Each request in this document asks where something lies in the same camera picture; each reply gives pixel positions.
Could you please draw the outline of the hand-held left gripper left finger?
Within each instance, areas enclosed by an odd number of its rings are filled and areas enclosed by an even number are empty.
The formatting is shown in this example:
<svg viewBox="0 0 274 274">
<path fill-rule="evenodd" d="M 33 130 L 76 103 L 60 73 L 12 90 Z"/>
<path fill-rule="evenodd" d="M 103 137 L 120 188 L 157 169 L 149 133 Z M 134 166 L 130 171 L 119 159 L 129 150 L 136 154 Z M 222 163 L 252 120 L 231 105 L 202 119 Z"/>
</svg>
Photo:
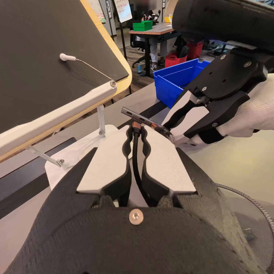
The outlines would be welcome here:
<svg viewBox="0 0 274 274">
<path fill-rule="evenodd" d="M 131 126 L 126 125 L 106 138 L 97 148 L 77 192 L 108 195 L 128 201 L 131 188 Z"/>
</svg>

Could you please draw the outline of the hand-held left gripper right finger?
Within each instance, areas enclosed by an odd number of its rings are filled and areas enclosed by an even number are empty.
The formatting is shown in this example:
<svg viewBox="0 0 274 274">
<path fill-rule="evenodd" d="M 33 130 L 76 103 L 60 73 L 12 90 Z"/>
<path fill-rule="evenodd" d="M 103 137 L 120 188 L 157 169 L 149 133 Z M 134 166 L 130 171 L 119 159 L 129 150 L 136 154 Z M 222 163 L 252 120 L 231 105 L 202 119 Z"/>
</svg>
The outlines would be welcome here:
<svg viewBox="0 0 274 274">
<path fill-rule="evenodd" d="M 141 139 L 145 156 L 142 168 L 142 187 L 154 200 L 194 194 L 197 190 L 172 142 L 153 130 L 142 126 Z"/>
</svg>

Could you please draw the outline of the grey usb hub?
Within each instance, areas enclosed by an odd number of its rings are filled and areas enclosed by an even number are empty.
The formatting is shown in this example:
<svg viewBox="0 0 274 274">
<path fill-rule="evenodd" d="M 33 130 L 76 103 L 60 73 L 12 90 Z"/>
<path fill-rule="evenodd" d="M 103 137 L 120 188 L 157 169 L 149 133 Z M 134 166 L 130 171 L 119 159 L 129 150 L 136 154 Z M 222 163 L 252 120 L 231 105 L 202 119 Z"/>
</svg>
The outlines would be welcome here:
<svg viewBox="0 0 274 274">
<path fill-rule="evenodd" d="M 156 122 L 152 121 L 151 119 L 149 118 L 146 118 L 140 114 L 137 114 L 136 112 L 126 108 L 126 107 L 122 107 L 121 109 L 121 113 L 132 118 L 134 121 L 136 122 L 139 122 L 141 124 L 145 124 L 147 126 L 150 126 L 152 128 L 160 128 L 160 129 L 166 129 L 164 126 L 160 125 L 160 124 L 157 124 Z"/>
</svg>

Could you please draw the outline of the person's right hand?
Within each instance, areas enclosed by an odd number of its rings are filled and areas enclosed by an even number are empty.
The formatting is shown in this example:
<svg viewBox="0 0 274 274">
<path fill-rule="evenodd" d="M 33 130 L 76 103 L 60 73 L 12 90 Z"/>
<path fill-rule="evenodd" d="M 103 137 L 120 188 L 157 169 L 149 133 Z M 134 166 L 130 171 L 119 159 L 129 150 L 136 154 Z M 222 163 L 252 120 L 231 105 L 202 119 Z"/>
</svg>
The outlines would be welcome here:
<svg viewBox="0 0 274 274">
<path fill-rule="evenodd" d="M 254 130 L 274 130 L 274 74 L 268 74 L 249 97 L 231 120 L 217 127 L 222 136 L 248 138 Z"/>
</svg>

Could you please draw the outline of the blue plastic bin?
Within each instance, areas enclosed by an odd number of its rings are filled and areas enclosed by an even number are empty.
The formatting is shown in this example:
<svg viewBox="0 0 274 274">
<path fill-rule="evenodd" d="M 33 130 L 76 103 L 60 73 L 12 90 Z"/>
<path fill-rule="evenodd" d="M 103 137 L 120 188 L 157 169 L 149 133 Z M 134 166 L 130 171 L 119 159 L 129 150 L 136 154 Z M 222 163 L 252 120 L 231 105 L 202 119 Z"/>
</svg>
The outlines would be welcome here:
<svg viewBox="0 0 274 274">
<path fill-rule="evenodd" d="M 208 65 L 210 61 L 190 60 L 153 72 L 156 97 L 171 108 L 183 89 Z"/>
</svg>

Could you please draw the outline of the red storage crate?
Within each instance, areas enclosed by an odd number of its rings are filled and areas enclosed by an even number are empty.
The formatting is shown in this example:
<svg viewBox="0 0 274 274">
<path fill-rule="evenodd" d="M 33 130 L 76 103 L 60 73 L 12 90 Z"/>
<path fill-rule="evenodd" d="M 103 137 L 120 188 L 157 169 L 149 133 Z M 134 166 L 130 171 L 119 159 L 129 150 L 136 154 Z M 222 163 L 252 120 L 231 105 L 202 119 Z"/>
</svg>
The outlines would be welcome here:
<svg viewBox="0 0 274 274">
<path fill-rule="evenodd" d="M 176 52 L 172 52 L 165 58 L 165 68 L 171 67 L 187 61 L 187 55 L 182 58 L 178 58 Z"/>
</svg>

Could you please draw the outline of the black office chair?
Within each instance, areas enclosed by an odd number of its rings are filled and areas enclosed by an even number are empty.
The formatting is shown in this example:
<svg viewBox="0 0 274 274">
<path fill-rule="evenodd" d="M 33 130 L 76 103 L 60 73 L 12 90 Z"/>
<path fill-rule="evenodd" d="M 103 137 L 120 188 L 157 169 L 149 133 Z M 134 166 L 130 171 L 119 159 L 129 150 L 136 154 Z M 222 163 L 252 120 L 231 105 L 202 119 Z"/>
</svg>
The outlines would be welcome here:
<svg viewBox="0 0 274 274">
<path fill-rule="evenodd" d="M 145 51 L 145 42 L 144 41 L 138 41 L 136 39 L 136 35 L 134 34 L 130 34 L 130 46 L 132 48 L 138 48 L 138 50 L 141 50 L 142 52 Z M 135 65 L 136 64 L 139 64 L 141 61 L 145 61 L 146 57 L 145 55 L 141 58 L 139 58 L 137 61 L 135 61 L 133 64 L 132 64 L 132 68 L 135 68 Z"/>
</svg>

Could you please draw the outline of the background office desk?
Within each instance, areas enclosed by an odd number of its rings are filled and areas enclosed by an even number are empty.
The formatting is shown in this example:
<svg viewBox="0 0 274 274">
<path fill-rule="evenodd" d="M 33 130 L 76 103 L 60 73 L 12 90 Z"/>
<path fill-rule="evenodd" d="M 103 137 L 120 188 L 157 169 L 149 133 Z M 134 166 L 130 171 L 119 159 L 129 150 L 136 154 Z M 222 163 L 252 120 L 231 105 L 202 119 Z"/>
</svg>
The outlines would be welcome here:
<svg viewBox="0 0 274 274">
<path fill-rule="evenodd" d="M 170 23 L 157 23 L 152 27 L 151 30 L 146 30 L 143 32 L 130 30 L 129 34 L 135 35 L 141 38 L 145 38 L 145 71 L 142 72 L 143 76 L 151 77 L 150 73 L 150 44 L 149 38 L 156 36 L 157 39 L 161 41 L 166 41 L 175 37 L 180 36 L 180 32 L 176 32 Z"/>
</svg>

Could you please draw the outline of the green box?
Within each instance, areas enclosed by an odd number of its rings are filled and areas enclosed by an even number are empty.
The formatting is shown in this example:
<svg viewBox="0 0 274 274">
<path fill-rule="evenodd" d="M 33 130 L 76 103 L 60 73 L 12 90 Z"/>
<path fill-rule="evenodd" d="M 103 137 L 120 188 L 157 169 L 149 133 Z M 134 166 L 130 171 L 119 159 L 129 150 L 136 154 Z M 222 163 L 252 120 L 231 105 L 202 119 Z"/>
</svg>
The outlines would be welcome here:
<svg viewBox="0 0 274 274">
<path fill-rule="evenodd" d="M 134 22 L 132 24 L 133 30 L 135 32 L 144 32 L 147 30 L 151 30 L 153 27 L 153 21 L 148 20 L 148 21 L 141 21 L 141 22 Z"/>
</svg>

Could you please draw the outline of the white flip chart board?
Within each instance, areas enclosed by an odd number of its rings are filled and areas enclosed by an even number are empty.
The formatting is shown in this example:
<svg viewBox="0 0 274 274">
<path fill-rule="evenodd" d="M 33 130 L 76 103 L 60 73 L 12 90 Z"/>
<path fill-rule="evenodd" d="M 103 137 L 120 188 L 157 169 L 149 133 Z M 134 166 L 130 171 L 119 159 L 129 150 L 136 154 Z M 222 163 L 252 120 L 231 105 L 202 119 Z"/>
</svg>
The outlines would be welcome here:
<svg viewBox="0 0 274 274">
<path fill-rule="evenodd" d="M 114 6 L 118 13 L 120 23 L 124 23 L 132 19 L 132 12 L 129 0 L 114 0 Z"/>
</svg>

